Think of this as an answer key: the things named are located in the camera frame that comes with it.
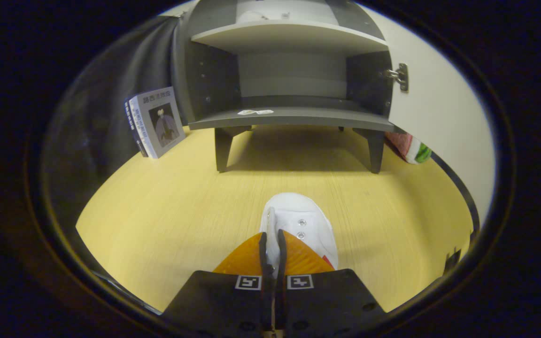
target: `watermelon toy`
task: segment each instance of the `watermelon toy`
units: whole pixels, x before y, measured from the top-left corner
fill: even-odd
[[[431,149],[409,133],[386,132],[385,137],[398,149],[402,158],[408,163],[423,163],[431,157]]]

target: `sticker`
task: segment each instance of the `sticker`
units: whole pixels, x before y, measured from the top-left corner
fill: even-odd
[[[249,110],[249,109],[247,109],[247,110],[242,110],[242,111],[240,111],[240,112],[237,113],[237,114],[238,114],[238,115],[249,115],[249,114],[253,114],[253,113],[256,113],[256,111],[255,111],[255,110]]]
[[[239,290],[261,290],[262,276],[239,276],[235,289]]]
[[[287,276],[288,290],[314,289],[312,275]]]
[[[245,110],[242,110],[240,111],[239,113],[237,113],[238,115],[249,115],[249,114],[253,114],[253,113],[256,113],[258,115],[264,115],[264,114],[272,114],[274,113],[274,111],[270,110],[270,109],[265,109],[265,110],[251,110],[251,109],[245,109]]]

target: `wooden table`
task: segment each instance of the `wooden table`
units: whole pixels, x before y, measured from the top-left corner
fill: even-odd
[[[258,232],[280,192],[312,198],[331,221],[339,268],[352,268],[392,310],[466,253],[463,197],[432,160],[410,165],[385,146],[369,173],[367,142],[352,129],[255,126],[236,136],[228,171],[215,169],[214,130],[189,131],[159,160],[136,154],[84,208],[77,230],[119,283],[164,310],[195,270],[212,271]]]

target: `orange gripper pad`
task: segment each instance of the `orange gripper pad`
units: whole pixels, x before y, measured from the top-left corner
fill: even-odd
[[[296,236],[283,231],[287,246],[285,275],[318,274],[335,271],[329,263]]]
[[[213,272],[228,275],[261,276],[262,268],[260,267],[258,246],[261,236],[262,233],[258,233],[247,239],[233,250]]]

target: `white shoe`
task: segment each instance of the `white shoe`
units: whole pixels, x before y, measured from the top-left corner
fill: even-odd
[[[260,231],[266,232],[268,263],[279,269],[279,230],[287,231],[309,246],[320,257],[337,269],[337,246],[331,223],[318,205],[304,195],[283,192],[274,195],[264,206]]]

